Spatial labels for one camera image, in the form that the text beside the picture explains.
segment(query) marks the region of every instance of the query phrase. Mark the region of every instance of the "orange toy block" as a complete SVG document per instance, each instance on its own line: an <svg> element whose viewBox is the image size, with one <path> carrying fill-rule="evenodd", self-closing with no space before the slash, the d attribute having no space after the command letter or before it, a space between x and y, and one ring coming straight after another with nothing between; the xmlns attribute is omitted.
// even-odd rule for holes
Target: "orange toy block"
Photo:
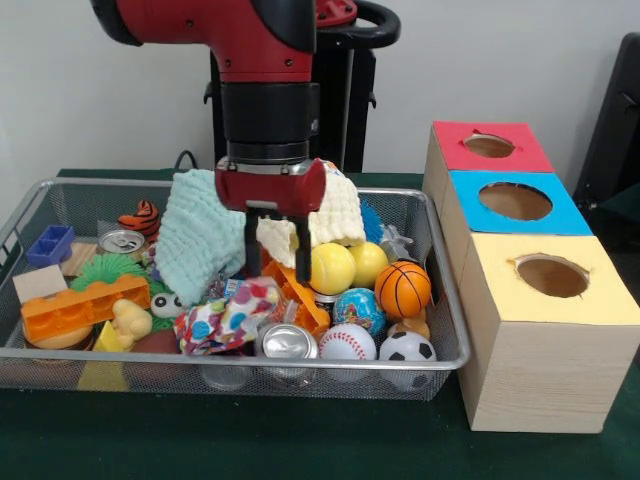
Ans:
<svg viewBox="0 0 640 480"><path fill-rule="evenodd" d="M31 342L62 335L113 318L113 304L126 298L149 308L149 284L143 277L123 275L115 283L94 282L84 291L65 290L52 298L34 298L22 307Z"/></svg>
<svg viewBox="0 0 640 480"><path fill-rule="evenodd" d="M304 328L314 337L319 337L327 331L331 323L329 313L316 305L313 290L297 282L295 270L285 268L271 260L262 270L262 274L272 277L282 290L282 294L288 300L298 303L294 322L296 325Z"/></svg>

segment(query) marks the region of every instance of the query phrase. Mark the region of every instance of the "metal basket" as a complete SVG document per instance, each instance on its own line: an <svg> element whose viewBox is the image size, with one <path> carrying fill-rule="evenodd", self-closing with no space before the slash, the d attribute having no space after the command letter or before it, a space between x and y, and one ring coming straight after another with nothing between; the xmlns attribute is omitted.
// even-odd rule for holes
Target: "metal basket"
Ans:
<svg viewBox="0 0 640 480"><path fill-rule="evenodd" d="M469 357L466 332L435 207L415 190L359 189L400 234L433 283L428 318L437 362L284 360L24 348L11 277L30 270L25 252L51 224L97 241L99 224L134 211L142 198L164 211L171 182L55 179L35 185L0 231L0 387L50 390L284 395L431 400Z"/></svg>

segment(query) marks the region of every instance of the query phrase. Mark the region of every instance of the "blue box lid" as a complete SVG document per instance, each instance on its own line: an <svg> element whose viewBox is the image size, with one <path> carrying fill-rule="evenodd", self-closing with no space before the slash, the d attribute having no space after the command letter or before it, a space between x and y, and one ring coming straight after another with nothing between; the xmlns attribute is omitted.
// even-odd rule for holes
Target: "blue box lid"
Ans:
<svg viewBox="0 0 640 480"><path fill-rule="evenodd" d="M592 235L553 173L452 171L469 228L485 233Z"/></svg>

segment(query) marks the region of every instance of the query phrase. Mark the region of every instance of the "black cable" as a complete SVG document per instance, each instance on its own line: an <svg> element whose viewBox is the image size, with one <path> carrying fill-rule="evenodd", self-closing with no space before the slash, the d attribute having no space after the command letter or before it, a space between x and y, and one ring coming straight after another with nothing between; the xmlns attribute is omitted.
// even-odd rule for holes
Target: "black cable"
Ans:
<svg viewBox="0 0 640 480"><path fill-rule="evenodd" d="M200 167L198 167L198 161L196 160L196 157L193 155L193 153L191 153L190 150L183 150L180 153L180 155L178 155L178 159L176 160L176 164L173 167L174 170L179 170L180 169L180 165L182 164L182 160L184 160L184 157L189 157L189 159L191 160L192 168L200 168Z"/></svg>

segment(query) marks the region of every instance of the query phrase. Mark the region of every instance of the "white wall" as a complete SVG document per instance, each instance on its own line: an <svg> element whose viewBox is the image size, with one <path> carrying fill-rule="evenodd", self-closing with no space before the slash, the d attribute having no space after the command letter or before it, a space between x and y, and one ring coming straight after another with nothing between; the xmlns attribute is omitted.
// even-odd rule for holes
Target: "white wall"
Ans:
<svg viewBox="0 0 640 480"><path fill-rule="evenodd" d="M433 120L531 124L573 189L637 0L383 0L402 36L379 50L367 171L423 172Z"/></svg>
<svg viewBox="0 0 640 480"><path fill-rule="evenodd" d="M378 51L366 171L422 172L435 119L530 122L575 183L637 0L383 0L403 21ZM125 47L88 0L0 6L0 220L62 167L211 166L201 46Z"/></svg>

